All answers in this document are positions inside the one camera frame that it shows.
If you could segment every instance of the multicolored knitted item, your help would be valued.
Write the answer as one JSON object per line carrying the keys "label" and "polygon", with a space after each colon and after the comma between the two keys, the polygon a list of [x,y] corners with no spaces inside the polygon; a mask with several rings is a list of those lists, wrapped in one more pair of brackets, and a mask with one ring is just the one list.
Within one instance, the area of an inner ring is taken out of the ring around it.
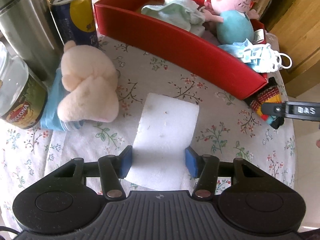
{"label": "multicolored knitted item", "polygon": [[258,92],[244,100],[264,121],[274,129],[278,129],[284,124],[284,118],[278,116],[265,115],[261,112],[263,103],[282,103],[278,84],[274,77],[269,78],[268,84]]}

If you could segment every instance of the black clip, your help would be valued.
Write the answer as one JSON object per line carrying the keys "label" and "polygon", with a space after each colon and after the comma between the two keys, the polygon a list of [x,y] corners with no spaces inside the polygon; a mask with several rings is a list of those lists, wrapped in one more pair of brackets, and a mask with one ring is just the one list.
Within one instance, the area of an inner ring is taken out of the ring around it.
{"label": "black clip", "polygon": [[266,115],[320,122],[320,103],[316,102],[263,103],[261,111]]}

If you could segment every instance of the floral tablecloth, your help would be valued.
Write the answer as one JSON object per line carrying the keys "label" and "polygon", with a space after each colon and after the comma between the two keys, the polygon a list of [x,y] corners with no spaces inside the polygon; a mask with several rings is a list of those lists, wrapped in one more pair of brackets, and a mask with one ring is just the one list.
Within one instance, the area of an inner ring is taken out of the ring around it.
{"label": "floral tablecloth", "polygon": [[[199,154],[212,154],[227,162],[235,157],[244,158],[293,187],[296,153],[292,120],[285,120],[283,126],[274,130],[243,101],[183,68],[104,36],[100,37],[100,49],[112,59],[119,74],[120,112],[114,122],[86,121],[75,132],[52,132],[37,126],[20,130],[1,120],[0,205],[7,226],[19,229],[12,202],[29,185],[72,158],[97,161],[132,145],[149,92],[199,104],[191,143]],[[272,75],[286,100],[280,74]],[[196,181],[188,172],[184,181],[182,189],[192,191]],[[124,179],[121,183],[127,193],[147,190]],[[102,194],[99,179],[88,179],[87,185]],[[229,186],[230,178],[220,178],[216,193]]]}

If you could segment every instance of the stainless steel thermos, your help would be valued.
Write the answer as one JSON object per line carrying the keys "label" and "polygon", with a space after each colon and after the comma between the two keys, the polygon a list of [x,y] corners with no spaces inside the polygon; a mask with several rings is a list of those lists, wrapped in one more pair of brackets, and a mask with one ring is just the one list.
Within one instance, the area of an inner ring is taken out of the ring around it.
{"label": "stainless steel thermos", "polygon": [[50,86],[63,44],[47,0],[0,0],[0,30],[38,78]]}

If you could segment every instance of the screw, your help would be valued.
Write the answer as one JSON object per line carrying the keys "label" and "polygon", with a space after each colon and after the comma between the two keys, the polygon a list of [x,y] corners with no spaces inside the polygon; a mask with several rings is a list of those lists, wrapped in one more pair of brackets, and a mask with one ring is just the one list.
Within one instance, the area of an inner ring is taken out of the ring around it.
{"label": "screw", "polygon": [[199,189],[195,192],[195,194],[199,198],[206,198],[211,196],[211,192],[206,189]]}
{"label": "screw", "polygon": [[109,190],[107,192],[107,196],[108,197],[121,197],[122,192],[121,192],[121,190],[118,190],[118,189]]}

